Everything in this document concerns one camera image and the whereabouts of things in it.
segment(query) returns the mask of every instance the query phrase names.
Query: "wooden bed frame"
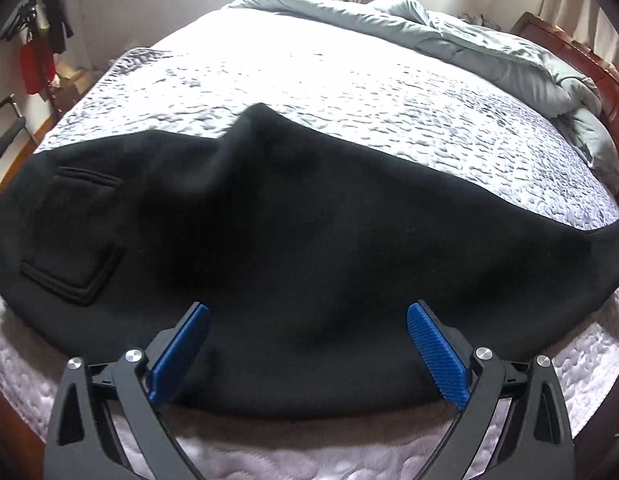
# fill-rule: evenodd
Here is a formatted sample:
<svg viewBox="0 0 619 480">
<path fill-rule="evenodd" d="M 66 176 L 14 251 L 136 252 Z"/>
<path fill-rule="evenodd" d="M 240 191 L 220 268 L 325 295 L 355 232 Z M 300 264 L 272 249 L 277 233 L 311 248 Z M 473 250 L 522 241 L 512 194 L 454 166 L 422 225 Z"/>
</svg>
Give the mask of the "wooden bed frame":
<svg viewBox="0 0 619 480">
<path fill-rule="evenodd" d="M 531 12 L 525 12 L 519 18 L 512 28 L 512 34 L 547 48 L 593 79 L 603 101 L 601 122 L 611 134 L 619 153 L 619 72 L 614 65 L 598 57 L 587 46 L 574 41 L 561 28 L 544 22 Z M 619 192 L 616 202 L 619 204 Z"/>
<path fill-rule="evenodd" d="M 543 22 L 529 12 L 525 12 L 516 22 L 512 34 L 547 48 L 596 82 L 603 99 L 601 120 L 611 133 L 619 152 L 619 73 L 614 66 L 596 56 L 586 46 L 572 40 L 560 28 Z M 26 480 L 42 479 L 44 444 L 1 392 L 0 441 L 11 453 Z"/>
</svg>

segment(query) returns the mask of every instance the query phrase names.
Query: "headboard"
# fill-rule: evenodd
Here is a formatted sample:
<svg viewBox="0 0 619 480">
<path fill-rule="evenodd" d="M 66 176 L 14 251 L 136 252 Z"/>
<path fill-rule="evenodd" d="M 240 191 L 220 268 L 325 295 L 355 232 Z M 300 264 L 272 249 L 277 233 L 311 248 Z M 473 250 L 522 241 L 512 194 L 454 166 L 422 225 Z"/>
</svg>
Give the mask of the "headboard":
<svg viewBox="0 0 619 480">
<path fill-rule="evenodd" d="M 554 27 L 531 12 L 525 12 L 512 28 L 516 34 L 547 48 L 560 59 L 593 79 L 603 101 L 601 122 L 608 129 L 619 152 L 619 72 L 587 46 L 574 41 L 561 28 Z M 619 193 L 616 195 L 619 204 Z"/>
</svg>

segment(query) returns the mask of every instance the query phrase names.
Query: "mattress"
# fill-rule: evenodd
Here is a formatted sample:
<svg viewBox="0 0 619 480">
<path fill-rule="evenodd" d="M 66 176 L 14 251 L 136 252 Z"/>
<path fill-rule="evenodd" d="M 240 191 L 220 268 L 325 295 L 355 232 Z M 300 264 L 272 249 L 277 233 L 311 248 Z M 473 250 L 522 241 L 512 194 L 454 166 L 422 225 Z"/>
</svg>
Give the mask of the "mattress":
<svg viewBox="0 0 619 480">
<path fill-rule="evenodd" d="M 605 186 L 550 122 L 480 77 L 377 38 L 252 9 L 212 12 L 153 49 L 128 52 L 39 150 L 149 128 L 217 137 L 256 102 L 577 228 L 619 217 Z M 619 289 L 547 353 L 577 435 L 619 375 Z M 67 357 L 0 298 L 0 390 L 42 438 Z M 130 462 L 151 478 L 115 404 L 113 410 Z M 468 478 L 485 468 L 506 412 L 503 400 Z M 164 412 L 210 480 L 413 478 L 454 416 L 443 401 L 303 422 L 177 406 Z"/>
</svg>

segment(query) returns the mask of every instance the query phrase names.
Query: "metal screw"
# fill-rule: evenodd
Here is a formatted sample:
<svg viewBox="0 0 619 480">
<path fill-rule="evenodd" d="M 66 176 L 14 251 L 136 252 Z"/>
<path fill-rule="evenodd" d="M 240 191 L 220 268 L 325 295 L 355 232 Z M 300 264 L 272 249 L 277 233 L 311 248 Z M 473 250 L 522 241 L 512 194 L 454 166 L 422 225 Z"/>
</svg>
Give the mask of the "metal screw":
<svg viewBox="0 0 619 480">
<path fill-rule="evenodd" d="M 70 370 L 78 370 L 83 365 L 83 360 L 80 357 L 72 357 L 67 361 L 67 368 Z"/>
<path fill-rule="evenodd" d="M 138 350 L 138 348 L 134 348 L 133 350 L 129 350 L 125 354 L 125 361 L 129 361 L 130 363 L 137 363 L 143 358 L 143 351 Z"/>
<path fill-rule="evenodd" d="M 476 357 L 482 359 L 483 361 L 489 361 L 493 357 L 494 353 L 484 346 L 476 349 Z"/>
<path fill-rule="evenodd" d="M 551 359 L 546 355 L 539 355 L 538 357 L 536 357 L 536 362 L 539 364 L 539 366 L 547 368 L 551 364 Z"/>
</svg>

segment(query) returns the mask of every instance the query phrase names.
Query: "blue gripper pad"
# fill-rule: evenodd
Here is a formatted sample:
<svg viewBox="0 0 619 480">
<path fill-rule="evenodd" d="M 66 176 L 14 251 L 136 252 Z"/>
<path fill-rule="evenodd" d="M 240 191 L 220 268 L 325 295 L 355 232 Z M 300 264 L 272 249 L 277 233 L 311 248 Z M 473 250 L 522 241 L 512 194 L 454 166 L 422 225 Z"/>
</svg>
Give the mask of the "blue gripper pad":
<svg viewBox="0 0 619 480">
<path fill-rule="evenodd" d="M 407 310 L 407 330 L 443 398 L 462 411 L 470 393 L 467 368 L 420 303 Z"/>
<path fill-rule="evenodd" d="M 209 332 L 209 310 L 200 304 L 182 324 L 147 378 L 149 402 L 155 407 L 171 402 Z"/>
</svg>

